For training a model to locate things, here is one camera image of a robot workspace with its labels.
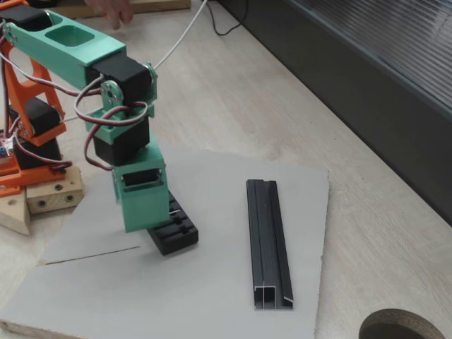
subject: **mounting hole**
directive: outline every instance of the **mounting hole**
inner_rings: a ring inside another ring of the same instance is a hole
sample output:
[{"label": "mounting hole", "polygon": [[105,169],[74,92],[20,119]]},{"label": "mounting hole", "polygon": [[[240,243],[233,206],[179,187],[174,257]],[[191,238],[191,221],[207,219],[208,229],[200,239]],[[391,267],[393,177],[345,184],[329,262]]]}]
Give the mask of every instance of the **mounting hole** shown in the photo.
[{"label": "mounting hole", "polygon": [[444,335],[417,314],[401,309],[382,309],[368,316],[359,339],[445,339]]}]

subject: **white wire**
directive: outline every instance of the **white wire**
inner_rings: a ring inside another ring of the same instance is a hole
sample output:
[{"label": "white wire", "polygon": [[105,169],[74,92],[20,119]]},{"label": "white wire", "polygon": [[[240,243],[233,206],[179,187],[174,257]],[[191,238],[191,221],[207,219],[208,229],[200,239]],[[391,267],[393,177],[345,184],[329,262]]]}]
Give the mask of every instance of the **white wire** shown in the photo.
[{"label": "white wire", "polygon": [[160,67],[160,65],[162,65],[170,57],[170,55],[176,50],[176,48],[179,46],[181,41],[185,38],[185,35],[189,32],[191,26],[193,26],[193,24],[195,23],[196,19],[198,18],[199,14],[203,10],[204,6],[207,4],[207,1],[208,0],[203,1],[203,3],[201,4],[201,7],[199,7],[198,12],[193,17],[193,20],[190,22],[190,24],[186,28],[185,32],[182,33],[182,36],[179,38],[179,40],[177,40],[176,44],[169,50],[169,52],[162,58],[162,60],[160,60],[157,65],[155,65],[154,69],[158,69]]}]

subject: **black aluminum profile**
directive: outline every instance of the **black aluminum profile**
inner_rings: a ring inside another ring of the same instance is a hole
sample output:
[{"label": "black aluminum profile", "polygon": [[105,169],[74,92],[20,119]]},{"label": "black aluminum profile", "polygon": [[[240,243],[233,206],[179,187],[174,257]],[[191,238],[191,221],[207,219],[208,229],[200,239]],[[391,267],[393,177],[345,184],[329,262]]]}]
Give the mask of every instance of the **black aluminum profile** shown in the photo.
[{"label": "black aluminum profile", "polygon": [[294,297],[276,182],[248,180],[249,236],[256,309],[292,309]]}]

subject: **finger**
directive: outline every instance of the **finger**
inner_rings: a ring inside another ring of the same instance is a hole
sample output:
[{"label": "finger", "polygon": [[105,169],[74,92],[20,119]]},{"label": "finger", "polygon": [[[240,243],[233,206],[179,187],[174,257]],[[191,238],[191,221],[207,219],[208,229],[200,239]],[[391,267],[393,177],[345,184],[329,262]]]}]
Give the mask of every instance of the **finger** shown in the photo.
[{"label": "finger", "polygon": [[122,0],[121,21],[123,23],[130,23],[133,19],[133,12],[129,0]]},{"label": "finger", "polygon": [[107,10],[107,20],[114,30],[119,29],[121,26],[119,14],[112,7],[109,7]]}]

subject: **crack on board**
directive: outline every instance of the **crack on board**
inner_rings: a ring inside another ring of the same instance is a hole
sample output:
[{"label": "crack on board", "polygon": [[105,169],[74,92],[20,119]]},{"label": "crack on board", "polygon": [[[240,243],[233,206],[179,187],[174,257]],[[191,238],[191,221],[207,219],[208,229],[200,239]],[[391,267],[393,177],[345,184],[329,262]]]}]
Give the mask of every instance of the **crack on board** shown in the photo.
[{"label": "crack on board", "polygon": [[93,254],[92,256],[81,256],[80,258],[74,258],[74,259],[66,259],[66,260],[58,260],[58,261],[40,261],[38,263],[38,266],[47,266],[47,265],[54,265],[55,263],[66,263],[68,261],[75,261],[75,260],[81,260],[81,259],[87,259],[87,258],[94,258],[96,256],[104,256],[106,254],[113,254],[113,253],[118,253],[118,252],[124,252],[124,251],[129,251],[131,249],[139,249],[141,246],[134,246],[134,247],[129,247],[127,249],[119,249],[117,251],[111,251],[111,252],[105,252],[105,253],[101,253],[101,254]]},{"label": "crack on board", "polygon": [[2,319],[0,319],[0,329],[5,333],[12,333],[15,335],[20,335],[21,337],[33,339],[86,339],[84,337],[67,335],[44,328],[26,326],[20,323],[14,323]]}]

